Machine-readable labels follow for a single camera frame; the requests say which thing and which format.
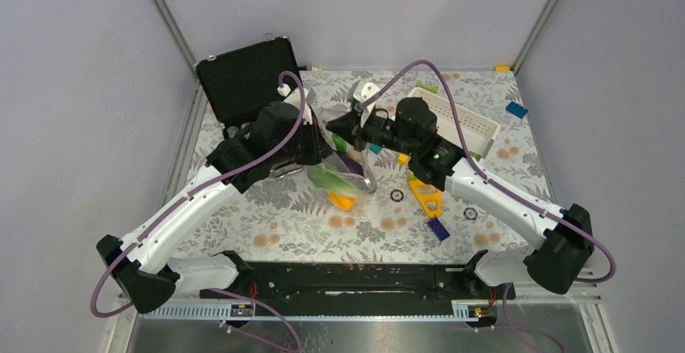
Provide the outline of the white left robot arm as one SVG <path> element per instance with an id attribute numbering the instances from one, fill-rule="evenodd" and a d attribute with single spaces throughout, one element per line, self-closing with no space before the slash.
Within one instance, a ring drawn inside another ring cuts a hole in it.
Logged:
<path id="1" fill-rule="evenodd" d="M 233 251 L 203 258 L 176 258 L 174 252 L 216 210 L 274 170 L 317 165 L 331 153 L 308 104 L 273 102 L 256 121 L 220 142 L 189 184 L 153 217 L 122 238 L 104 236 L 96 249 L 138 313 L 153 312 L 175 294 L 210 288 L 243 296 L 251 278 Z"/>

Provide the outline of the green cucumber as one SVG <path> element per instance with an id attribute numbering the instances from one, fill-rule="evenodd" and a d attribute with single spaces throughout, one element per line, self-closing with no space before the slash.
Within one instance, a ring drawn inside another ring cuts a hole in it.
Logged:
<path id="1" fill-rule="evenodd" d="M 350 151 L 350 145 L 338 134 L 333 133 L 331 135 L 332 141 L 334 142 L 335 150 L 342 154 L 347 155 Z"/>

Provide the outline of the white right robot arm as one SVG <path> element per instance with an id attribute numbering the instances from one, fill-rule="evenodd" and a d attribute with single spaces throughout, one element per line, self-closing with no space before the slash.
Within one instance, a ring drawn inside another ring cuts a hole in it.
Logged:
<path id="1" fill-rule="evenodd" d="M 577 204 L 563 209 L 520 191 L 440 136 L 438 126 L 425 101 L 414 97 L 399 102 L 392 120 L 364 119 L 351 109 L 326 123 L 328 131 L 357 149 L 374 144 L 408 155 L 417 179 L 484 209 L 526 241 L 517 249 L 474 255 L 463 277 L 470 296 L 482 298 L 496 286 L 517 282 L 567 293 L 595 248 L 588 211 Z"/>

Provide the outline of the purple eggplant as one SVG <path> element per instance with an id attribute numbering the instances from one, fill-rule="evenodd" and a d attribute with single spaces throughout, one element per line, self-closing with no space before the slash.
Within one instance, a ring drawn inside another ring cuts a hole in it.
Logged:
<path id="1" fill-rule="evenodd" d="M 355 159 L 349 157 L 344 153 L 335 153 L 338 156 L 338 159 L 343 163 L 344 167 L 347 169 L 347 172 L 357 174 L 359 176 L 364 176 L 364 166 L 360 162 L 357 162 Z"/>

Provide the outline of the yellow bell pepper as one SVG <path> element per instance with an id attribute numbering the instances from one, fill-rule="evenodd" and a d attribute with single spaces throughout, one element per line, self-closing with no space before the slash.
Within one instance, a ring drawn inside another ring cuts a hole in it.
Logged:
<path id="1" fill-rule="evenodd" d="M 327 193 L 328 200 L 340 211 L 348 212 L 353 209 L 357 203 L 357 199 L 340 195 L 332 191 Z"/>

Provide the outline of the green lettuce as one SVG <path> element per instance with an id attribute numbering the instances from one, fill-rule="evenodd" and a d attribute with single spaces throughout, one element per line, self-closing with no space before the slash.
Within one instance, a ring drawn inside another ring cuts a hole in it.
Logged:
<path id="1" fill-rule="evenodd" d="M 318 164 L 307 168 L 307 177 L 320 189 L 352 195 L 365 191 L 366 184 L 357 174 L 339 172 L 334 166 Z"/>

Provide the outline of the white plastic basket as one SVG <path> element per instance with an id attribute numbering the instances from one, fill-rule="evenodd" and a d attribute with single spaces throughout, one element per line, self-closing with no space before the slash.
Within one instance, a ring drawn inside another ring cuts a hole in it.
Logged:
<path id="1" fill-rule="evenodd" d="M 437 133 L 451 143 L 462 146 L 448 99 L 421 87 L 411 90 L 408 97 L 423 99 L 437 117 Z M 456 111 L 467 148 L 477 161 L 486 158 L 499 134 L 500 125 L 461 105 L 456 105 Z"/>

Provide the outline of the clear zip top bag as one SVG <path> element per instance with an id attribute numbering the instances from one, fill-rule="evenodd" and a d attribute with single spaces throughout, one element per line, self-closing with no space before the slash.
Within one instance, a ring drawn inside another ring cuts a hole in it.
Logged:
<path id="1" fill-rule="evenodd" d="M 366 198 L 377 189 L 376 177 L 368 163 L 368 149 L 356 150 L 338 134 L 326 129 L 328 121 L 345 114 L 329 107 L 316 109 L 317 122 L 326 143 L 333 149 L 321 163 L 307 167 L 307 176 L 322 192 L 351 198 Z"/>

